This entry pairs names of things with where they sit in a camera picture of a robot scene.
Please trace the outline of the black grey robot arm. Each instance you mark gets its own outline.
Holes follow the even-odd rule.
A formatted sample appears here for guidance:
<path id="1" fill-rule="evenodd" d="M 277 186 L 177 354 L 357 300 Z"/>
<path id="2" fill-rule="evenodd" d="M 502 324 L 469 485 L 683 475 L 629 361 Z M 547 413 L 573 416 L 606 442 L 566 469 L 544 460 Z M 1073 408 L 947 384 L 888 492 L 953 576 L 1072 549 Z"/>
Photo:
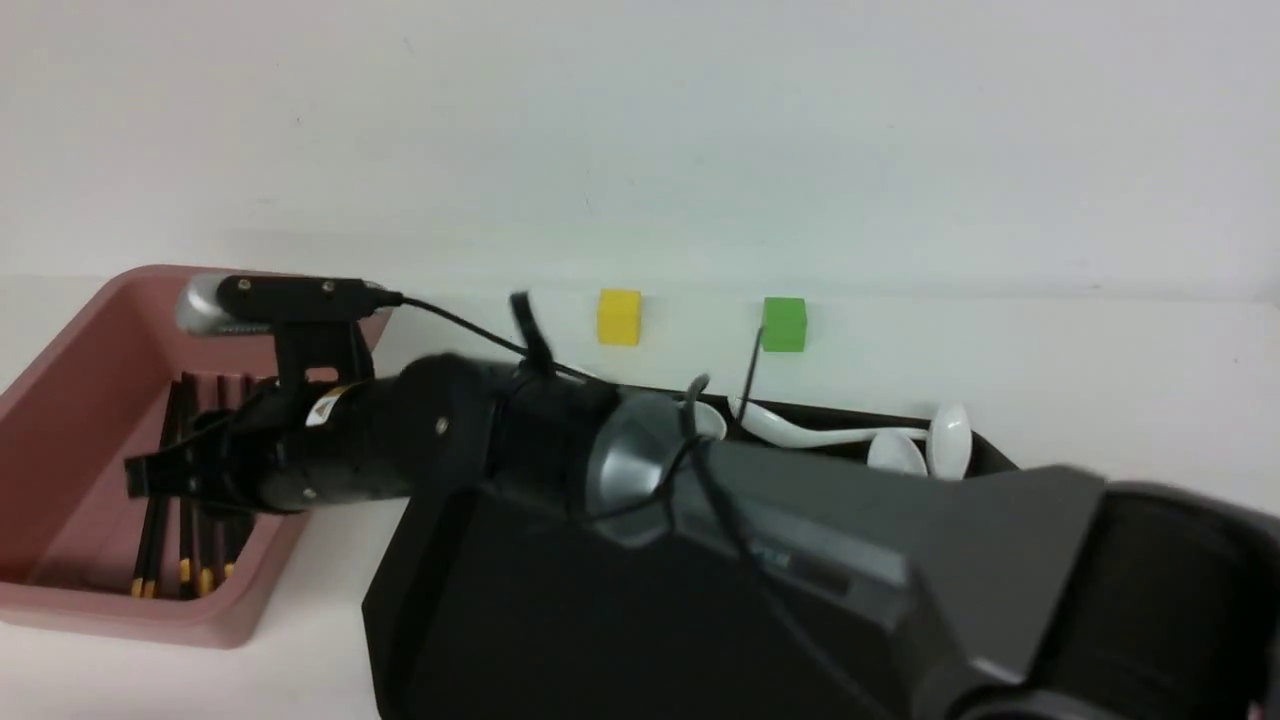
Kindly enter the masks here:
<path id="1" fill-rule="evenodd" d="M 260 389 L 133 497 L 406 497 L 381 715 L 1277 716 L 1277 520 L 1075 468 L 940 480 L 704 439 L 671 395 L 428 356 Z"/>

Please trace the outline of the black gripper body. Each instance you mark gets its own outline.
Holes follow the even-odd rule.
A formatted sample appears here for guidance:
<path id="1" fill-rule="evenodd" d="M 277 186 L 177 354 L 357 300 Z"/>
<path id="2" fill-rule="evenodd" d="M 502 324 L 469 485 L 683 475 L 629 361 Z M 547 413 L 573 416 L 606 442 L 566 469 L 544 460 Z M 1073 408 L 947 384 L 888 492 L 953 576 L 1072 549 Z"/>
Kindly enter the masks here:
<path id="1" fill-rule="evenodd" d="M 288 515 L 410 496 L 392 452 L 393 384 L 319 383 L 287 395 L 260 383 L 200 434 L 201 502 Z"/>

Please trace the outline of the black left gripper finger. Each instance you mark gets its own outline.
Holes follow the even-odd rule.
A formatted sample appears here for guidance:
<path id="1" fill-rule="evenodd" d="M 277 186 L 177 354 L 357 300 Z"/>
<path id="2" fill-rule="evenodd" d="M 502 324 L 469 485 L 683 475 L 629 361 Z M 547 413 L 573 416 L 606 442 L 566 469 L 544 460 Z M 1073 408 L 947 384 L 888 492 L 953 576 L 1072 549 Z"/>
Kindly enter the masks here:
<path id="1" fill-rule="evenodd" d="M 124 461 L 125 491 L 131 498 L 205 498 L 215 477 L 216 461 L 196 445 L 173 445 Z"/>

